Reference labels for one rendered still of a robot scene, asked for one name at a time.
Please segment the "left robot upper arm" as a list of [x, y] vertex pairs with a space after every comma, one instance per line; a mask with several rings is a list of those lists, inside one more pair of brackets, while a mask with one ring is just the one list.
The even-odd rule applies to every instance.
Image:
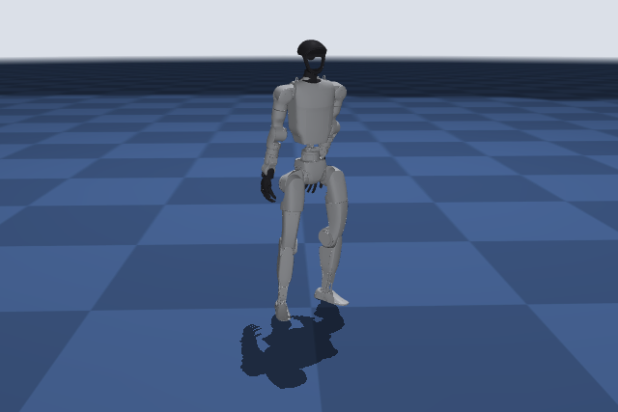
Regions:
[[342, 102], [347, 95], [346, 88], [338, 82], [330, 81], [335, 88], [334, 108], [333, 108], [333, 120], [332, 128], [329, 135], [338, 133], [340, 131], [340, 124], [336, 121], [336, 117], [339, 115]]

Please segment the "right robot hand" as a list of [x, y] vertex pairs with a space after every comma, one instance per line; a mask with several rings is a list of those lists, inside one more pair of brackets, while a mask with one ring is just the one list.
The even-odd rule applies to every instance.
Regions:
[[[273, 199], [276, 199], [276, 196], [273, 194], [273, 192], [271, 190], [271, 179], [273, 179], [273, 177], [274, 177], [274, 169], [273, 168], [270, 168], [270, 169], [267, 170], [267, 175], [265, 175], [262, 172], [261, 191], [262, 191], [264, 197], [266, 197], [266, 199], [269, 200], [272, 203], [276, 202], [276, 201], [273, 200]], [[273, 199], [271, 199], [270, 195], [271, 195], [271, 197]]]

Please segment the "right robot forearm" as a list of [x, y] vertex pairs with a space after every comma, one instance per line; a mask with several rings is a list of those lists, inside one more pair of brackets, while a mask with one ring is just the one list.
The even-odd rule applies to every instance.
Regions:
[[267, 175], [267, 170], [270, 168], [273, 168], [275, 173], [275, 166], [277, 164], [278, 153], [281, 147], [281, 144], [279, 142], [274, 141], [275, 136], [276, 131], [275, 128], [272, 127], [267, 137], [267, 151], [265, 155], [265, 162], [262, 166], [262, 172], [265, 175]]

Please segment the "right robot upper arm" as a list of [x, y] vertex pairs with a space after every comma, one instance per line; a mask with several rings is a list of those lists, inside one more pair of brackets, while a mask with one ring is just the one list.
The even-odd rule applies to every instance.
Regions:
[[275, 128], [276, 136], [274, 141], [284, 141], [287, 138], [287, 128], [283, 127], [286, 118], [288, 103], [293, 100], [295, 95], [295, 85], [281, 85], [273, 92], [273, 106], [271, 113], [271, 127]]

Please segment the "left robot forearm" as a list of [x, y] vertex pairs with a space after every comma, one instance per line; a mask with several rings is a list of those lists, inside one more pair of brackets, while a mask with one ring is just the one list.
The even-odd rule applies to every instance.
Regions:
[[329, 135], [328, 136], [328, 140], [326, 143], [323, 144], [318, 144], [320, 148], [322, 148], [322, 150], [320, 151], [320, 157], [321, 158], [325, 158], [325, 156], [328, 153], [328, 149], [330, 148], [331, 142], [333, 142], [334, 137], [336, 136], [337, 133]]

